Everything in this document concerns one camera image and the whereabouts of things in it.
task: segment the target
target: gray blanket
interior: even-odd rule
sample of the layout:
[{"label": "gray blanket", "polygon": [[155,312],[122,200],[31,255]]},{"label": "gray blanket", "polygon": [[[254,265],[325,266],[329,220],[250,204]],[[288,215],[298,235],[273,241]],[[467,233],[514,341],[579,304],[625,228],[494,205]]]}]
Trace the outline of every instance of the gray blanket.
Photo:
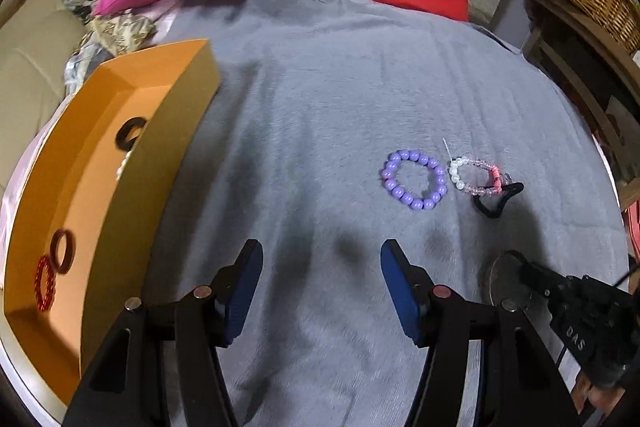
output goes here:
[{"label": "gray blanket", "polygon": [[[490,34],[370,0],[185,0],[166,41],[191,38],[210,39],[222,85],[175,181],[144,298],[180,298],[245,239],[260,240],[264,269],[244,331],[219,350],[241,425],[403,425],[426,350],[402,334],[383,281],[389,237],[435,282],[476,301],[486,264],[507,248],[609,283],[625,271],[620,211],[588,129]],[[381,186],[390,152],[418,148],[445,162],[443,138],[454,155],[524,182],[500,219],[451,187],[434,210],[415,212]],[[425,169],[410,167],[402,181],[427,190]],[[555,356],[548,315],[530,317]],[[464,426],[477,346],[468,367]]]}]

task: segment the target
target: blue gripper pad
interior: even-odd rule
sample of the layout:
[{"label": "blue gripper pad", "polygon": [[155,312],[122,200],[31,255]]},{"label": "blue gripper pad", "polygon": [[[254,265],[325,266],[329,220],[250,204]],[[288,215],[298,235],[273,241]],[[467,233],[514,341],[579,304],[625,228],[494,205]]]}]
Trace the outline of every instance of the blue gripper pad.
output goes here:
[{"label": "blue gripper pad", "polygon": [[225,307],[224,339],[231,344],[242,333],[244,321],[249,313],[249,306],[254,298],[255,288],[262,272],[262,246],[255,241],[250,250],[242,251],[236,261],[236,267],[241,271]]},{"label": "blue gripper pad", "polygon": [[382,275],[396,307],[404,334],[417,344],[420,341],[420,306],[414,299],[411,285],[402,272],[391,241],[388,239],[380,248]]}]

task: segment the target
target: red beaded bracelet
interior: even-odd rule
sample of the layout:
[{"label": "red beaded bracelet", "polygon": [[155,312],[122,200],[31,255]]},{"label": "red beaded bracelet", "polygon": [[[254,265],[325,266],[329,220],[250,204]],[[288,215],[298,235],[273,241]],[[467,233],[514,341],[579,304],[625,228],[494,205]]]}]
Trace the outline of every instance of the red beaded bracelet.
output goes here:
[{"label": "red beaded bracelet", "polygon": [[[44,269],[47,269],[47,290],[44,298],[42,297],[42,274]],[[38,260],[38,267],[36,268],[36,279],[33,285],[33,290],[36,294],[36,303],[38,310],[46,312],[51,309],[53,304],[53,297],[56,294],[56,274],[51,266],[51,261],[48,255],[43,255]]]}]

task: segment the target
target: purple bead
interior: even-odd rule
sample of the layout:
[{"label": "purple bead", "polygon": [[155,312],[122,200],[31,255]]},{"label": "purple bead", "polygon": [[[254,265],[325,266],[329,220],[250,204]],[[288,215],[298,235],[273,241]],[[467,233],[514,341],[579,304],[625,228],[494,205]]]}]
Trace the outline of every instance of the purple bead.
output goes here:
[{"label": "purple bead", "polygon": [[414,202],[414,195],[411,192],[405,192],[400,199],[404,204],[412,204]]},{"label": "purple bead", "polygon": [[403,194],[404,194],[404,187],[401,187],[401,185],[396,185],[396,187],[391,191],[391,195],[395,197],[396,200],[399,200],[400,198],[402,198]]}]

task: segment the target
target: bed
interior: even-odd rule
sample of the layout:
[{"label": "bed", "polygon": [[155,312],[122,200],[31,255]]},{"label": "bed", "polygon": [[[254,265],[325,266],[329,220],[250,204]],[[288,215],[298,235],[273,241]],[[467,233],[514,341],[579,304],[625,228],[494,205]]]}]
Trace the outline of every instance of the bed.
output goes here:
[{"label": "bed", "polygon": [[[183,0],[164,41],[191,38],[210,40],[222,85],[175,180],[143,301],[178,299],[247,238],[262,243],[244,331],[219,351],[241,425],[403,425],[426,350],[402,334],[382,277],[390,237],[474,301],[505,249],[607,283],[625,272],[620,209],[587,127],[487,31],[370,0]],[[419,212],[382,187],[390,152],[418,148],[445,162],[443,139],[454,156],[486,158],[524,182],[500,219],[452,187]],[[407,169],[404,181],[426,190],[420,172]],[[556,356],[548,313],[527,314]],[[462,426],[474,416],[478,361],[474,346]],[[570,357],[561,372],[572,384]]]}]

